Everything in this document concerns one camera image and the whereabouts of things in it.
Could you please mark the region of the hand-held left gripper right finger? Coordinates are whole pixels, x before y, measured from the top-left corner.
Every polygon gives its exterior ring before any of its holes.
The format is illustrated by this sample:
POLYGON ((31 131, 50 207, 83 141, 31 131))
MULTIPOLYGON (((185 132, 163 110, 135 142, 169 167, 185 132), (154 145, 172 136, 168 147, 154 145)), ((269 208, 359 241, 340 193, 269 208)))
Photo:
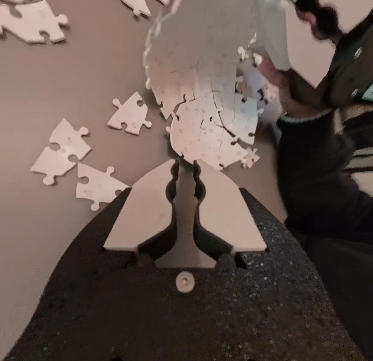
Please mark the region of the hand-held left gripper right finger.
POLYGON ((193 163, 193 178, 197 199, 193 238, 203 253, 218 261, 222 255, 267 249, 234 181, 201 159, 193 163))

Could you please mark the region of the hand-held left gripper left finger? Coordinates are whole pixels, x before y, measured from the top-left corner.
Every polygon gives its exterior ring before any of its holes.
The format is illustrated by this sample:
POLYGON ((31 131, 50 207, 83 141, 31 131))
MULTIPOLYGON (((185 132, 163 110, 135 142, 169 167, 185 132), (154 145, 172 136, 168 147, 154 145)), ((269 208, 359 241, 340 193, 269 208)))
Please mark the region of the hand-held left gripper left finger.
POLYGON ((104 243, 105 250, 148 254, 157 260, 173 248, 179 166, 178 160, 170 159, 134 184, 104 243))

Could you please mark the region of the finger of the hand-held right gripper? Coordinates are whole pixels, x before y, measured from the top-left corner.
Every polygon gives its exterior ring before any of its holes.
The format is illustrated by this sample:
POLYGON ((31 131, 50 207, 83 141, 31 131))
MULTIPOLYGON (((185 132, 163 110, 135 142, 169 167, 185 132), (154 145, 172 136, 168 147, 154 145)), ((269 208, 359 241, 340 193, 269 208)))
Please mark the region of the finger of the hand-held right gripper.
POLYGON ((291 69, 287 45, 287 9, 289 0, 256 0, 256 52, 268 57, 281 71, 291 69))
POLYGON ((338 42, 343 36, 332 6, 322 6, 319 0, 296 0, 295 11, 302 22, 309 24, 316 40, 338 42))

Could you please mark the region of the large white puzzle ball shell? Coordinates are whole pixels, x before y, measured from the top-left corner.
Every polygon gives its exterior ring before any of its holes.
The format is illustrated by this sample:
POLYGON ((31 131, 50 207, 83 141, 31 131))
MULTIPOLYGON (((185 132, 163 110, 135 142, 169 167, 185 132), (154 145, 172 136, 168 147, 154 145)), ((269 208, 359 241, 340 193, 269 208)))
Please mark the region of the large white puzzle ball shell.
POLYGON ((254 0, 169 0, 152 20, 142 65, 161 116, 235 76, 238 48, 254 36, 254 0))

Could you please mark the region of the small white puzzle ball section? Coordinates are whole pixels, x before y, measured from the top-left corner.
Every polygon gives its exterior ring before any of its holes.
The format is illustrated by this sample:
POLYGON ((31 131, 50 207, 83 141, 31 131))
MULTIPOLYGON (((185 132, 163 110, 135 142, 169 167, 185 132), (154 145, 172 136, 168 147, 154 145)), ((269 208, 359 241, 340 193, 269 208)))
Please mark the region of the small white puzzle ball section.
POLYGON ((221 123, 223 107, 213 92, 180 105, 166 131, 176 154, 193 164, 202 160, 218 171, 240 162, 251 168, 259 160, 257 149, 243 148, 221 123))

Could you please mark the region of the person's right forearm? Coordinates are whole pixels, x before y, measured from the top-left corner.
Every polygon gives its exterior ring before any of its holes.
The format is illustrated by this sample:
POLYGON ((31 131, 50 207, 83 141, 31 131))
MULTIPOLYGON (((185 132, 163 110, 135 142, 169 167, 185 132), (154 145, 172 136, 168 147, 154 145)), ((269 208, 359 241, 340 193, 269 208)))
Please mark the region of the person's right forearm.
POLYGON ((282 116, 277 183, 286 225, 305 237, 372 244, 372 197, 344 172, 353 144, 334 131, 333 113, 315 118, 282 116))

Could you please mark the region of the scattered white puzzle pieces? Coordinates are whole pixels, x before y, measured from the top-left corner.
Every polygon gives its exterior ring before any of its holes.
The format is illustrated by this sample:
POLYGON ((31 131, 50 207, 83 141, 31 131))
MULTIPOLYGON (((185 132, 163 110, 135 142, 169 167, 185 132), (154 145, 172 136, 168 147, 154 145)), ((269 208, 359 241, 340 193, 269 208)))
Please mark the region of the scattered white puzzle pieces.
POLYGON ((29 171, 54 186, 91 144, 128 129, 108 125, 134 92, 143 137, 142 51, 161 0, 1 0, 1 172, 26 150, 29 171))

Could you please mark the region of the person's right hand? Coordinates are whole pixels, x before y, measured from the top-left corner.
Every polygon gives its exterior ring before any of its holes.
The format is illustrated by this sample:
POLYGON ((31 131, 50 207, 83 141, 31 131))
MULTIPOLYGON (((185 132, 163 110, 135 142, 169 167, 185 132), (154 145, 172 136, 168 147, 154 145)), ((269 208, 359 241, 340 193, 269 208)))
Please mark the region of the person's right hand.
POLYGON ((269 83, 278 88, 279 101, 287 116, 308 119, 332 111, 332 108, 320 101, 315 88, 292 68, 279 70, 270 57, 264 56, 257 69, 269 83))

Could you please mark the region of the person's dark trousers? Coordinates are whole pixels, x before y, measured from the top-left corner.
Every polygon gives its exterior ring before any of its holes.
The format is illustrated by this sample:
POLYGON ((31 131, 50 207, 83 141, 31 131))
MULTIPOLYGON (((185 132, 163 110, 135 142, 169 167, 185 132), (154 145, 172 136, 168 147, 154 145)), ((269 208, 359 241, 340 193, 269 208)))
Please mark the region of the person's dark trousers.
POLYGON ((365 358, 373 360, 372 235, 347 240, 292 232, 318 270, 350 337, 365 358))

